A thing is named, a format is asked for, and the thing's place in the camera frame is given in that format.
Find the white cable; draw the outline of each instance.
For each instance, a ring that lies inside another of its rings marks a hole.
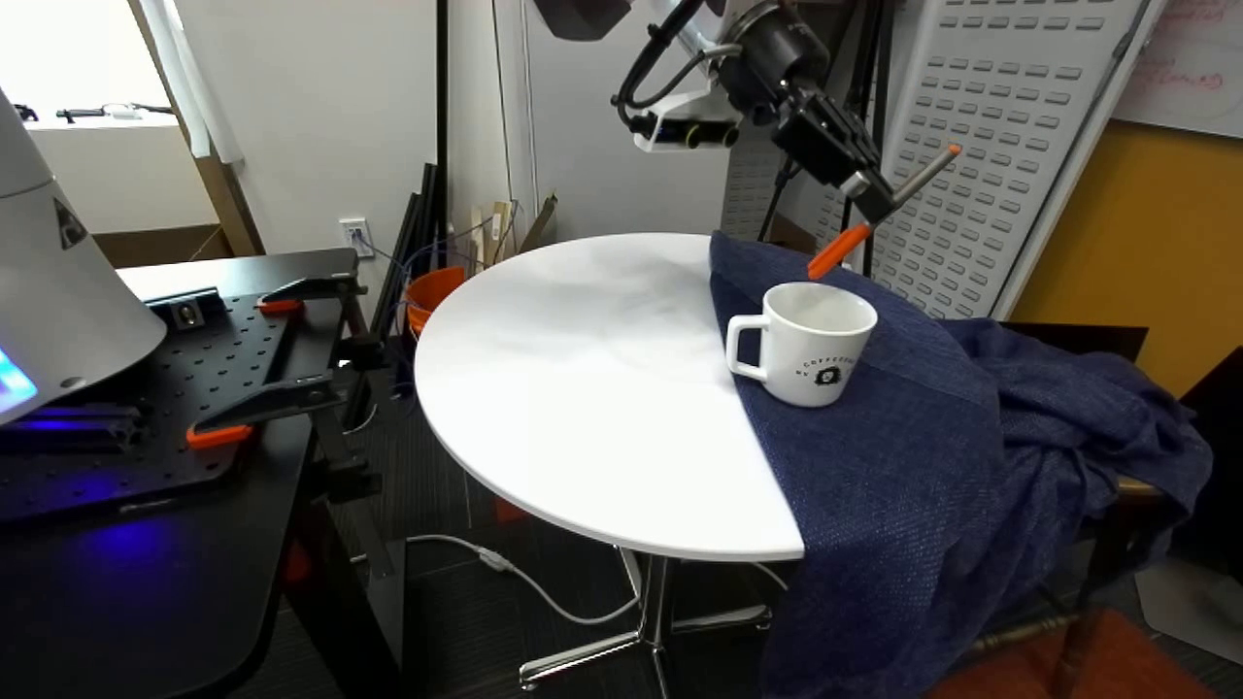
[[[769,577],[774,577],[774,585],[788,591],[788,581],[783,581],[774,566],[753,564],[753,570],[769,574]]]
[[[558,613],[564,619],[571,619],[571,625],[607,625],[607,619],[619,619],[623,613],[630,613],[630,609],[637,604],[637,595],[632,595],[625,604],[619,604],[619,609],[608,609],[608,613],[580,618],[580,613],[564,609],[527,570],[519,570],[511,560],[497,553],[495,548],[483,548],[483,543],[475,543],[475,539],[445,535],[445,530],[404,535],[404,543],[450,543],[450,548],[465,548],[465,551],[478,553],[478,564],[487,564],[487,566],[495,566],[495,570],[510,570],[510,574],[517,574],[519,581],[527,581],[527,585],[544,599],[544,604],[555,609],[555,613]]]

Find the floor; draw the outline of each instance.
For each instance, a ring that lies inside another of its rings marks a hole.
[[[489,570],[457,543],[401,543],[413,530],[443,530],[487,543],[526,566],[571,613],[607,613],[630,599],[619,551],[575,539],[566,530],[527,522],[497,522],[495,495],[461,478],[436,451],[427,424],[401,398],[382,398],[382,415],[361,433],[361,451],[384,473],[384,494],[344,518],[357,518],[357,543],[370,548],[370,577],[378,618],[401,648],[413,699],[517,699],[517,663],[619,631],[623,619],[580,627],[555,618],[517,574]],[[677,613],[774,601],[778,581],[756,566],[677,566]],[[1108,595],[1125,618],[1142,619],[1134,581]],[[1194,645],[1155,631],[1195,679],[1221,693],[1243,693],[1243,669]],[[668,684],[681,699],[753,699],[763,663],[763,631],[737,627],[724,635],[677,639]],[[337,699],[298,619],[280,609],[272,648],[261,671],[234,691],[238,699]],[[625,653],[571,675],[549,679],[539,699],[642,699],[651,693],[645,653]]]

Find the white pegboard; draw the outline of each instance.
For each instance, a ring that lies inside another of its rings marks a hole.
[[[940,319],[1005,314],[1089,163],[1160,0],[928,0],[886,147],[904,182],[874,278]]]

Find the mug handle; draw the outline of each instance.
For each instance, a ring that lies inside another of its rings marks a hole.
[[[769,374],[763,363],[746,363],[737,362],[737,339],[746,328],[765,328],[769,319],[765,314],[735,314],[731,327],[726,327],[726,370],[737,374],[737,377],[748,377],[748,379],[769,379]]]

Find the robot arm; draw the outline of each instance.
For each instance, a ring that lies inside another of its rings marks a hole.
[[[735,144],[737,122],[763,122],[774,144],[800,163],[812,177],[843,190],[867,219],[886,219],[910,192],[915,192],[952,155],[933,160],[910,186],[892,190],[882,177],[882,152],[864,119],[834,106],[818,85],[832,68],[827,45],[783,0],[726,0],[717,19],[703,0],[651,0],[677,2],[647,45],[630,65],[615,108],[642,147],[698,147]],[[707,65],[707,91],[668,90],[637,100],[668,41],[681,37]]]

